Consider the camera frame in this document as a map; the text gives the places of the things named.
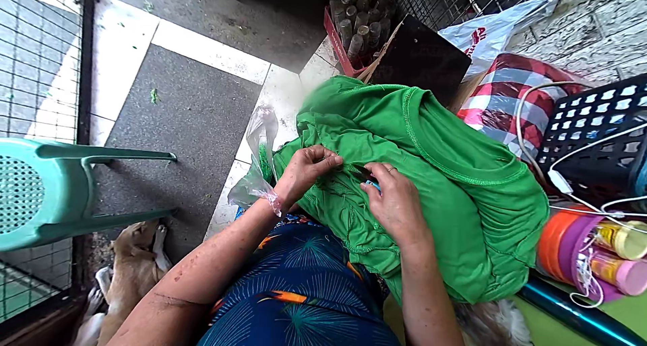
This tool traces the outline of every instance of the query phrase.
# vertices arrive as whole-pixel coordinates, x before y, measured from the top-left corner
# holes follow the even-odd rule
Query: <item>wall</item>
[[[647,0],[560,0],[508,50],[608,83],[647,73]]]

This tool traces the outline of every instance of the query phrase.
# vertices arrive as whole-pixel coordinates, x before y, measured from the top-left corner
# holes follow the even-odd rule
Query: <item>concrete floor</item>
[[[139,8],[148,1],[153,15],[297,73],[326,35],[322,0],[121,1]],[[152,88],[157,105],[150,102]],[[172,151],[179,161],[98,165],[95,212],[180,207],[165,243],[171,261],[180,260],[203,241],[260,91],[261,85],[150,45],[105,145]],[[89,277],[111,263],[109,241],[120,230],[88,239]]]
[[[324,0],[120,0],[299,73],[326,36]]]

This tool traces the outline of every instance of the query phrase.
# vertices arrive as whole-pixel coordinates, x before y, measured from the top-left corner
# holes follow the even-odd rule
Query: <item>plastic bag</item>
[[[573,73],[518,54],[499,54],[487,71],[473,77],[475,88],[456,115],[473,129],[508,146],[527,160],[517,138],[515,109],[524,93],[540,84],[574,81],[591,85]],[[587,88],[578,84],[544,87],[531,92],[522,107],[523,145],[533,158],[544,140],[555,102]]]
[[[515,33],[550,16],[556,5],[557,0],[529,0],[494,15],[443,28],[438,34],[472,58],[467,79],[487,70]]]
[[[268,106],[259,106],[252,113],[252,118],[245,130],[245,138],[252,149],[252,166],[247,174],[231,189],[227,199],[231,205],[249,208],[258,198],[267,199],[274,213],[281,216],[281,206],[274,189],[265,179],[261,162],[269,165],[272,175],[276,177],[274,162],[272,160],[272,147],[278,132],[278,121],[274,109]],[[261,160],[261,155],[267,155],[266,160]]]

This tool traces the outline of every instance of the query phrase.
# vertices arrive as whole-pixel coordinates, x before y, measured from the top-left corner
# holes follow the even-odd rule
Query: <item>leaf print fabric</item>
[[[332,231],[288,214],[214,304],[198,345],[396,346],[382,289]]]

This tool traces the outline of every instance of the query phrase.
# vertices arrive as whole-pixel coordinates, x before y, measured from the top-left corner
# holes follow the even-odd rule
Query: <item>black plastic basket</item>
[[[546,174],[559,158],[647,122],[647,74],[567,96],[555,103],[537,162]],[[580,151],[555,166],[579,198],[600,205],[642,195],[645,128]]]

